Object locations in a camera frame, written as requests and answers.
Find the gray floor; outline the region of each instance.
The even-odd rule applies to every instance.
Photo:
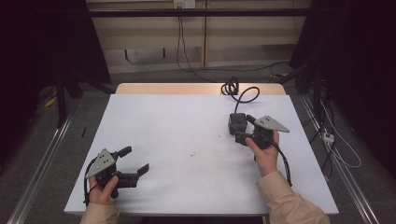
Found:
[[[251,69],[263,67],[259,65],[240,65],[227,67],[232,69]],[[274,66],[273,73],[288,73],[290,69],[285,65]],[[230,72],[230,71],[201,71],[199,76],[224,82],[231,76],[237,76],[241,82],[267,82],[270,79],[270,70],[263,69],[255,72]],[[140,71],[137,73],[113,74],[114,84],[121,82],[203,82],[200,78],[189,72],[180,70]],[[82,163],[88,153],[101,117],[106,109],[108,95],[105,95],[90,86],[82,85],[85,90],[81,99],[68,98],[68,105],[78,105],[77,112],[68,127],[61,146],[54,157],[49,171],[37,193],[34,203],[25,218],[25,223],[78,223],[79,217],[63,212],[68,196],[74,187],[75,178],[81,169]],[[301,122],[309,120],[303,107],[301,96],[296,93],[293,82],[285,86],[287,94],[294,103]],[[352,132],[351,125],[342,111],[332,102],[335,113],[337,131],[352,145],[361,157],[362,166],[349,169],[357,180],[359,186],[367,197],[370,205],[380,223],[393,223],[396,220],[396,180],[378,163],[371,155],[364,141]],[[15,209],[17,202],[27,187],[36,167],[40,163],[57,124],[56,105],[44,107],[41,104],[35,113],[31,125],[26,131],[20,145],[15,150],[8,163],[3,167],[0,175],[0,223],[6,223]],[[312,123],[304,126],[306,136],[311,139],[315,135]],[[336,144],[345,161],[356,163],[356,157],[348,147],[337,140]],[[320,139],[317,137],[312,143],[312,148],[317,156],[318,163],[322,164],[326,152]],[[328,165],[324,170],[330,172]],[[332,196],[340,210],[340,214],[330,216],[332,223],[364,223],[356,202],[350,196],[341,176],[334,169],[331,180],[328,182]],[[125,217],[121,223],[136,223],[140,217]]]

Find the hand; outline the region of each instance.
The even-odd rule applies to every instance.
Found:
[[[253,139],[247,137],[245,141],[256,156],[256,162],[259,165],[261,176],[277,171],[277,149],[273,145],[262,150],[256,145]],[[274,131],[274,141],[279,145],[279,133],[277,131]]]
[[[119,182],[119,177],[114,175],[106,184],[105,188],[102,189],[96,180],[95,176],[90,177],[90,188],[93,188],[90,191],[90,202],[91,203],[99,203],[104,205],[110,205],[110,194],[111,191],[117,186]]]

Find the table surface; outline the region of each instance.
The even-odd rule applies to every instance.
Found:
[[[251,85],[257,86],[241,85],[241,91]],[[145,91],[152,88],[159,94],[122,94],[129,92],[125,86],[134,86],[134,91],[139,86]],[[213,95],[219,93],[215,86],[121,84],[122,88],[110,98],[64,211],[76,215],[85,211],[84,171],[103,147],[112,152],[132,146],[131,155],[118,160],[118,170],[135,173],[146,163],[150,170],[141,176],[137,188],[120,189],[114,203],[122,213],[135,216],[267,214],[255,187],[260,176],[253,154],[247,147],[236,144],[228,133],[228,116],[233,112],[235,101],[229,96]],[[260,89],[264,90],[263,94],[270,87],[278,89],[279,86],[261,84]],[[181,87],[190,94],[179,94]],[[193,91],[202,92],[205,88],[212,90],[212,95]],[[290,164],[293,189],[325,213],[336,214],[337,207],[292,102],[281,92],[281,95],[261,95],[254,103],[240,105],[238,112],[256,118],[270,115],[290,129],[290,133],[280,134],[280,147]],[[280,157],[278,169],[285,174]]]

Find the electrical outlet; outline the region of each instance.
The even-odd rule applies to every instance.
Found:
[[[331,146],[332,143],[334,142],[334,135],[330,133],[323,133],[323,142]]]
[[[195,8],[195,0],[184,0],[184,8]]]
[[[184,8],[184,0],[174,0],[175,8]]]

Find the beige sleeve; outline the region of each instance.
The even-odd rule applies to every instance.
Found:
[[[90,203],[80,224],[115,224],[118,222],[119,215],[120,209],[117,206]]]
[[[272,224],[330,223],[320,208],[292,191],[279,171],[261,178],[257,188],[268,207]]]

